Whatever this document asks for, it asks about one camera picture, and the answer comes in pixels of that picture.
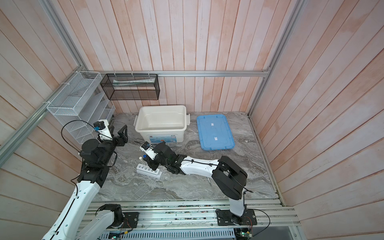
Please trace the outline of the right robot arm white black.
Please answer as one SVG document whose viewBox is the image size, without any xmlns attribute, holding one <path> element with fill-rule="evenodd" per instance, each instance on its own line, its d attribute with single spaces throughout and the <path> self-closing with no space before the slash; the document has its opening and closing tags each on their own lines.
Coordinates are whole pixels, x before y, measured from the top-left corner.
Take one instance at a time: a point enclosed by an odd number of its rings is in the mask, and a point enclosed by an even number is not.
<svg viewBox="0 0 384 240">
<path fill-rule="evenodd" d="M 140 150 L 145 153 L 144 161 L 153 171 L 163 166 L 172 174 L 198 175 L 213 179 L 223 194 L 229 198 L 232 216 L 244 215 L 244 192 L 247 190 L 248 174 L 229 157 L 202 160 L 178 155 L 165 142 L 155 146 L 144 142 Z"/>
</svg>

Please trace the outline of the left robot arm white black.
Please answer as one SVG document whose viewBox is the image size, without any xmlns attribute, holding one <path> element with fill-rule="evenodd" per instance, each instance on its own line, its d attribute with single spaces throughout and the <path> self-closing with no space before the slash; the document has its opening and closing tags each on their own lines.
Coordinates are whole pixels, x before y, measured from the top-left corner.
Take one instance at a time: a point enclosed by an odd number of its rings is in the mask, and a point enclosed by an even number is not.
<svg viewBox="0 0 384 240">
<path fill-rule="evenodd" d="M 82 144 L 79 155 L 82 157 L 80 174 L 75 178 L 75 189 L 44 240 L 96 240 L 107 229 L 121 229 L 125 215 L 121 205 L 105 204 L 98 208 L 93 220 L 82 230 L 79 226 L 94 197 L 104 185 L 112 168 L 112 157 L 117 158 L 116 147 L 123 147 L 128 142 L 127 126 L 123 126 L 117 136 L 108 120 L 99 120 L 93 125 L 97 138 Z"/>
</svg>

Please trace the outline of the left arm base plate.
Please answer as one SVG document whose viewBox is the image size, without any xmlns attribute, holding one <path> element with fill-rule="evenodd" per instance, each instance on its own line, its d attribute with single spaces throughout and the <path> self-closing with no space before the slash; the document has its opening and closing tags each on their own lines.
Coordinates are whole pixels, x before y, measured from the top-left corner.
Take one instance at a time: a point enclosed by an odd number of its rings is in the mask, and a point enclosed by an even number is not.
<svg viewBox="0 0 384 240">
<path fill-rule="evenodd" d="M 139 220 L 139 212 L 122 212 L 115 215 L 115 221 L 111 225 L 112 228 L 137 228 Z"/>
</svg>

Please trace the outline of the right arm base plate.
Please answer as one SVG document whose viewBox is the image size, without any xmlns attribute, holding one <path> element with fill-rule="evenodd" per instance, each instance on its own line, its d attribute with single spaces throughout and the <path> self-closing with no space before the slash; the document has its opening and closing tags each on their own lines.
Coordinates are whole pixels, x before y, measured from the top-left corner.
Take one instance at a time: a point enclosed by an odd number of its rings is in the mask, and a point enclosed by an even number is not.
<svg viewBox="0 0 384 240">
<path fill-rule="evenodd" d="M 253 210 L 245 209 L 242 216 L 232 214 L 230 210 L 216 210 L 219 226 L 253 226 L 257 225 L 256 215 Z"/>
</svg>

